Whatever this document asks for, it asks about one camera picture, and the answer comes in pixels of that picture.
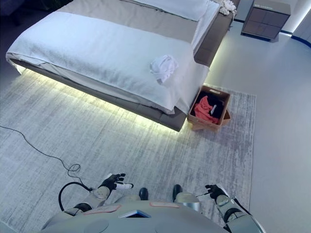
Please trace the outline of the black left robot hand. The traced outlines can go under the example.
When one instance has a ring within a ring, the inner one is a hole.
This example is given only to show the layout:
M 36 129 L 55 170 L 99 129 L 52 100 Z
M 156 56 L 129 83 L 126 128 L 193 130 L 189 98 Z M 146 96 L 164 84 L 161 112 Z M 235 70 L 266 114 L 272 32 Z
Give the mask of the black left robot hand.
M 132 189 L 134 187 L 132 183 L 124 182 L 125 176 L 126 176 L 125 173 L 118 173 L 118 174 L 109 173 L 104 179 L 104 181 L 98 186 L 98 188 L 106 187 L 109 189 L 110 193 L 113 190 Z

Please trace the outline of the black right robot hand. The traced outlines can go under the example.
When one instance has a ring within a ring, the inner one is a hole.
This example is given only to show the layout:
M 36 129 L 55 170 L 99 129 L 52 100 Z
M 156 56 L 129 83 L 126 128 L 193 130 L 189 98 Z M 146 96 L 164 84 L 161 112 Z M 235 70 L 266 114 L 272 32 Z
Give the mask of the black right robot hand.
M 196 197 L 210 195 L 210 198 L 213 199 L 215 202 L 217 202 L 217 198 L 219 196 L 229 197 L 229 195 L 216 184 L 207 184 L 205 185 L 205 188 L 207 189 L 207 192 L 201 195 L 197 195 Z

